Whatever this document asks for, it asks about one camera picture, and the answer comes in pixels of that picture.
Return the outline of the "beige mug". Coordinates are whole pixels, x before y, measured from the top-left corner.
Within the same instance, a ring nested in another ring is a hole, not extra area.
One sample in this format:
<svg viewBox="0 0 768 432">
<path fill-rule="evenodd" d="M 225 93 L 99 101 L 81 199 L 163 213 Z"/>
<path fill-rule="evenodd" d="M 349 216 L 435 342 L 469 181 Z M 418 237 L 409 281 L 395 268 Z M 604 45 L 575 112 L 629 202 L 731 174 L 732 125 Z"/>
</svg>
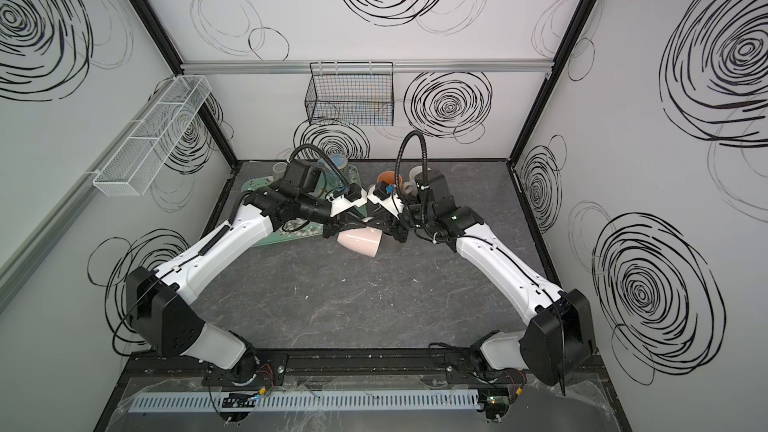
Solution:
<svg viewBox="0 0 768 432">
<path fill-rule="evenodd" d="M 408 173 L 408 180 L 404 183 L 404 191 L 407 194 L 414 194 L 418 190 L 416 177 L 422 172 L 421 166 L 415 166 Z"/>
</svg>

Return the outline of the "peach mug grey base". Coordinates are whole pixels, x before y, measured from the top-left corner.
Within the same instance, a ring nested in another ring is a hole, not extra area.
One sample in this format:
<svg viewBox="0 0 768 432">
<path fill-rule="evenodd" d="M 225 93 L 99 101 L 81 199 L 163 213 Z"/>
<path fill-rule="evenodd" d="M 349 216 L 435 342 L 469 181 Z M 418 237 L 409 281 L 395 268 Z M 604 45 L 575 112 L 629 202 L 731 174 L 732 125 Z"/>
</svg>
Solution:
<svg viewBox="0 0 768 432">
<path fill-rule="evenodd" d="M 394 170 L 388 170 L 382 172 L 376 180 L 376 187 L 380 190 L 384 190 L 386 193 L 391 193 L 397 188 L 401 188 L 404 183 L 403 177 L 397 174 Z"/>
</svg>

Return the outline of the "pale pink mug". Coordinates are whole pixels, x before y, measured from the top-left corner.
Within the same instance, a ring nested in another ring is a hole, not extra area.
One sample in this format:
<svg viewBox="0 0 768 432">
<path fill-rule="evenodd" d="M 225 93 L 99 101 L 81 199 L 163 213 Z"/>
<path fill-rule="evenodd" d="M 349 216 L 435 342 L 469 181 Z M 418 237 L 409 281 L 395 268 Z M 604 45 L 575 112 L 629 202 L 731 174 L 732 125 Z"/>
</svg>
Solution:
<svg viewBox="0 0 768 432">
<path fill-rule="evenodd" d="M 379 251 L 383 233 L 372 227 L 356 228 L 338 233 L 337 242 L 355 252 L 367 257 L 375 257 Z"/>
</svg>

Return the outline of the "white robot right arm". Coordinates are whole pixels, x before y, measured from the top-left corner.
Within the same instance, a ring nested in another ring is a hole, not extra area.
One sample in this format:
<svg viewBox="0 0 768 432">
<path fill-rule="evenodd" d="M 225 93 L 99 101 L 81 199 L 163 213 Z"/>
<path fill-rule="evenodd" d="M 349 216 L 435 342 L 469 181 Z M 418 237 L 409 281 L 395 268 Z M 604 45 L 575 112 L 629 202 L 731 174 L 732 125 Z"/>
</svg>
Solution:
<svg viewBox="0 0 768 432">
<path fill-rule="evenodd" d="M 434 244 L 448 246 L 482 272 L 518 313 L 524 328 L 479 342 L 492 370 L 526 369 L 541 382 L 564 383 L 595 350 L 588 299 L 564 291 L 511 251 L 472 208 L 456 205 L 447 180 L 429 168 L 414 176 L 418 201 L 402 211 Z"/>
</svg>

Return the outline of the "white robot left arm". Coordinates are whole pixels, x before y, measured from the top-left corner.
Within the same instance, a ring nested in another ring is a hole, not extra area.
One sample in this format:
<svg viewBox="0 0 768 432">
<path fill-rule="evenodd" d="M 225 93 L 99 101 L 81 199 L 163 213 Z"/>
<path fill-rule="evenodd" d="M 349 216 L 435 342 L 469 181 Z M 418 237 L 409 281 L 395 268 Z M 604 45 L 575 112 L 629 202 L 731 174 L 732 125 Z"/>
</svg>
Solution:
<svg viewBox="0 0 768 432">
<path fill-rule="evenodd" d="M 192 308 L 203 290 L 236 258 L 295 219 L 323 222 L 331 204 L 314 197 L 320 167 L 293 159 L 282 178 L 240 194 L 228 218 L 186 251 L 126 280 L 126 322 L 162 357 L 207 362 L 237 385 L 258 375 L 260 359 L 239 335 L 205 321 Z"/>
</svg>

